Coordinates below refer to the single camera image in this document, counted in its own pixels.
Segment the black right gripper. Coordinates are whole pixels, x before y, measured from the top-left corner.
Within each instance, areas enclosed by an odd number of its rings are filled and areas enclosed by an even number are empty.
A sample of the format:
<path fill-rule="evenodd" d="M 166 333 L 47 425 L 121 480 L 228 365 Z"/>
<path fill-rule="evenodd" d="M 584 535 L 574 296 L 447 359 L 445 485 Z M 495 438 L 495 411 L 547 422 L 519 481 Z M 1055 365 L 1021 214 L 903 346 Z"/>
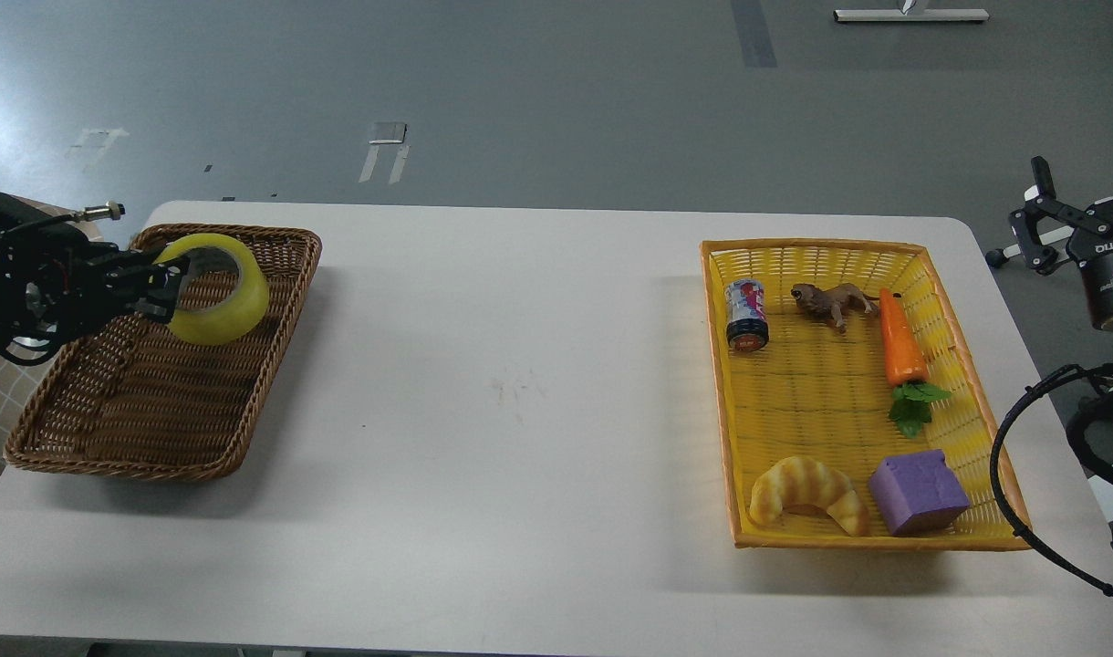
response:
<path fill-rule="evenodd" d="M 1052 275 L 1061 266 L 1061 256 L 1052 246 L 1054 241 L 1042 237 L 1040 224 L 1057 220 L 1065 225 L 1070 229 L 1066 252 L 1077 262 L 1090 323 L 1099 331 L 1113 331 L 1113 196 L 1081 210 L 1057 199 L 1056 183 L 1042 155 L 1030 163 L 1035 192 L 1008 215 L 1020 256 L 1035 273 Z"/>

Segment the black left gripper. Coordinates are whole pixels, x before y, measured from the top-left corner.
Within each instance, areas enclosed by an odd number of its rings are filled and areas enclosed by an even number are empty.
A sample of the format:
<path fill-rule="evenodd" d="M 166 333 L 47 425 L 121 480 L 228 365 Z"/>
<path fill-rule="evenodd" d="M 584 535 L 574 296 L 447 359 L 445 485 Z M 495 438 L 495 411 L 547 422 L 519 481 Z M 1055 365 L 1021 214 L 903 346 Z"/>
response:
<path fill-rule="evenodd" d="M 180 302 L 193 258 L 162 253 L 118 253 L 111 242 L 89 241 L 68 220 L 20 222 L 0 228 L 0 352 L 14 339 L 60 349 L 80 336 L 77 300 L 89 287 L 88 261 L 100 261 L 116 317 L 139 315 L 168 324 Z"/>

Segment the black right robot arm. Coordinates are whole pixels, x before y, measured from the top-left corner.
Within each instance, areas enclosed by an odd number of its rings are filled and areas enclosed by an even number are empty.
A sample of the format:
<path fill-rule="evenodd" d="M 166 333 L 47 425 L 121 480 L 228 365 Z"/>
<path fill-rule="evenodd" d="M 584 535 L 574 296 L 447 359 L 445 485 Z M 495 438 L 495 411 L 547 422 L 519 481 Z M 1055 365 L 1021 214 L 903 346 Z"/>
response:
<path fill-rule="evenodd" d="M 1113 194 L 1081 208 L 1058 199 L 1044 157 L 1036 155 L 1031 167 L 1033 183 L 1025 200 L 1008 214 L 1018 255 L 1028 269 L 1042 276 L 1073 265 L 1091 326 L 1113 332 Z M 1086 383 L 1091 392 L 1078 401 L 1077 411 L 1066 422 L 1066 441 L 1090 484 L 1113 496 L 1113 357 L 1096 367 L 1062 366 L 1028 394 L 1046 396 L 1075 382 Z M 1113 511 L 1107 514 L 1113 552 Z"/>

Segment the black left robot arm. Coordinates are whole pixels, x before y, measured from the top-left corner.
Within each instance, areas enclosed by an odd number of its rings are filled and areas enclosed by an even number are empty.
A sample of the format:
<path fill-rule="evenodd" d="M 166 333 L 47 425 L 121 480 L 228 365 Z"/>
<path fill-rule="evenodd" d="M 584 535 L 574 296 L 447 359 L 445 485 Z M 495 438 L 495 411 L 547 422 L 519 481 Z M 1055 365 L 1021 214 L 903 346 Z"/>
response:
<path fill-rule="evenodd" d="M 173 320 L 193 258 L 160 263 L 165 248 L 124 251 L 78 229 L 124 213 L 115 202 L 49 213 L 0 192 L 0 357 L 35 367 L 114 318 Z"/>

